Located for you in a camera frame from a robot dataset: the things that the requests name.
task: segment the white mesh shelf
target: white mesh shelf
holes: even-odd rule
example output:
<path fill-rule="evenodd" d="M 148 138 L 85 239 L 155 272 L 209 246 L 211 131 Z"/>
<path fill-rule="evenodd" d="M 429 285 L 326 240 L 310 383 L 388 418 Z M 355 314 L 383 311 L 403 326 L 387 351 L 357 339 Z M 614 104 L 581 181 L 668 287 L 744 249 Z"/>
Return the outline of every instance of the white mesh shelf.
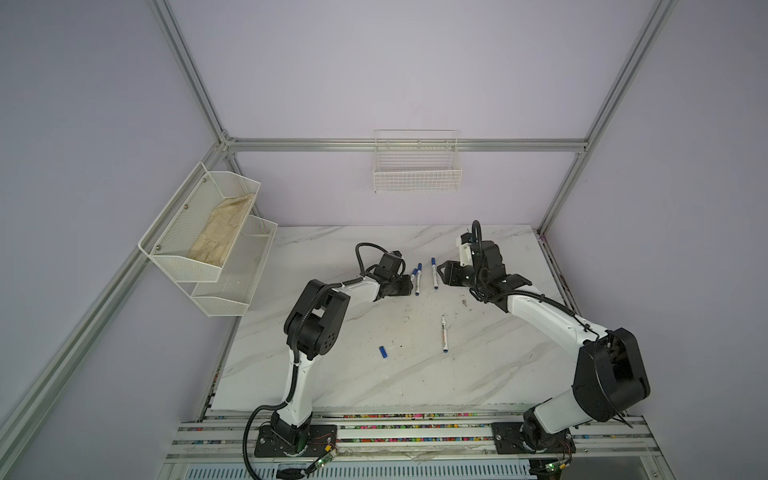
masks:
<path fill-rule="evenodd" d="M 249 215 L 216 283 L 198 283 L 192 300 L 208 316 L 243 315 L 266 264 L 277 223 Z"/>
<path fill-rule="evenodd" d="M 237 198 L 252 194 L 246 211 L 253 208 L 259 182 L 241 177 L 232 172 L 210 172 L 205 170 L 192 193 L 184 201 L 184 206 L 176 212 L 173 220 L 160 239 L 149 252 L 144 252 L 174 282 L 216 282 L 219 280 L 222 266 L 212 265 L 187 258 L 192 244 L 205 228 L 210 213 L 227 198 Z M 235 233 L 240 234 L 245 222 Z M 224 256 L 223 264 L 229 260 L 233 246 Z"/>
<path fill-rule="evenodd" d="M 457 131 L 376 131 L 376 193 L 457 192 L 462 179 Z"/>
<path fill-rule="evenodd" d="M 203 174 L 179 207 L 167 228 L 152 243 L 151 229 L 139 241 L 139 249 L 149 257 L 208 316 L 240 316 L 249 308 L 270 252 L 277 223 L 250 215 L 259 191 L 259 182 L 232 172 L 208 171 L 198 164 L 192 174 Z M 238 205 L 229 224 L 213 227 L 227 232 L 229 243 L 215 243 L 220 251 L 217 262 L 205 263 L 188 258 L 190 248 L 206 229 L 211 212 L 226 199 L 251 195 Z"/>

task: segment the vent grille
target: vent grille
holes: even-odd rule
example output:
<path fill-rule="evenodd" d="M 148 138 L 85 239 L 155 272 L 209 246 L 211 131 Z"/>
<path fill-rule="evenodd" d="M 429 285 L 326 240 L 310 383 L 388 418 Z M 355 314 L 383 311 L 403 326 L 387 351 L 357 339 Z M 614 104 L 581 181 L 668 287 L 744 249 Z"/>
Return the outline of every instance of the vent grille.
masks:
<path fill-rule="evenodd" d="M 306 463 L 253 464 L 253 469 L 263 480 L 275 478 L 283 468 L 305 466 Z M 434 462 L 340 462 L 328 465 L 310 475 L 310 478 L 371 478 L 411 480 L 502 480 L 536 478 L 528 473 L 528 460 L 464 460 Z M 196 464 L 187 470 L 187 479 L 250 478 L 245 467 L 238 464 Z"/>

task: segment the blue marker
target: blue marker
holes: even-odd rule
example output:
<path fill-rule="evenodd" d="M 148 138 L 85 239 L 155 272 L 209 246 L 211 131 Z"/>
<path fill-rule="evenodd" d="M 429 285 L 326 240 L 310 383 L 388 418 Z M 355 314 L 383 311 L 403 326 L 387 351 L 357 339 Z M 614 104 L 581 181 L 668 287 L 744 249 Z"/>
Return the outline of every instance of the blue marker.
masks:
<path fill-rule="evenodd" d="M 419 295 L 419 290 L 422 286 L 422 264 L 419 264 L 419 269 L 416 271 L 416 296 Z"/>
<path fill-rule="evenodd" d="M 432 283 L 435 284 L 435 290 L 437 290 L 437 265 L 435 265 L 434 257 L 432 257 Z"/>

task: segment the wire basket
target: wire basket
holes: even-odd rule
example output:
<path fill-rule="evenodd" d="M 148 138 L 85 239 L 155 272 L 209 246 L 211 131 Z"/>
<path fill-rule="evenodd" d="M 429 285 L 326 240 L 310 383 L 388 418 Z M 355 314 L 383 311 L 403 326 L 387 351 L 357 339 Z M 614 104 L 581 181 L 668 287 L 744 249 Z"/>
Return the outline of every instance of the wire basket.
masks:
<path fill-rule="evenodd" d="M 253 209 L 256 194 L 259 191 L 260 183 L 255 180 L 227 171 L 208 171 L 204 165 L 201 164 L 201 166 L 205 173 L 184 201 L 184 205 L 176 212 L 173 220 L 150 251 L 142 249 L 150 260 L 174 282 L 217 282 L 219 280 L 232 254 L 234 243 L 223 255 L 221 266 L 187 258 L 190 248 L 205 228 L 214 208 L 227 198 L 252 194 L 253 197 L 246 210 L 250 211 Z M 244 218 L 233 232 L 235 243 L 245 223 Z M 144 238 L 139 242 L 139 248 L 142 248 L 143 243 Z"/>
<path fill-rule="evenodd" d="M 249 215 L 216 283 L 198 283 L 190 297 L 208 316 L 248 311 L 266 265 L 277 223 Z"/>
<path fill-rule="evenodd" d="M 455 193 L 462 180 L 458 132 L 377 130 L 373 160 L 376 193 Z"/>

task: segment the marble table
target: marble table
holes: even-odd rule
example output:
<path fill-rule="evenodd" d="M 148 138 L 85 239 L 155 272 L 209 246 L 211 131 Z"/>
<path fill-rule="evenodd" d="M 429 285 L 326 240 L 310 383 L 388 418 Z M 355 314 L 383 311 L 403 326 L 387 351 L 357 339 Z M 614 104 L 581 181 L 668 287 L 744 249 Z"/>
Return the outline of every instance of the marble table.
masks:
<path fill-rule="evenodd" d="M 353 278 L 354 247 L 367 241 L 400 250 L 408 272 L 424 265 L 420 296 L 389 297 L 347 311 L 336 345 L 313 373 L 316 411 L 463 411 L 534 404 L 570 387 L 574 364 L 536 328 L 466 288 L 432 285 L 429 261 L 457 260 L 468 226 L 279 227 L 250 311 L 243 316 L 219 380 L 214 411 L 250 411 L 281 400 L 289 356 L 283 323 L 306 283 Z M 529 225 L 483 225 L 508 273 L 520 273 L 562 301 Z M 378 250 L 362 248 L 366 266 Z M 442 351 L 441 316 L 449 331 Z M 379 347 L 389 354 L 383 359 Z"/>

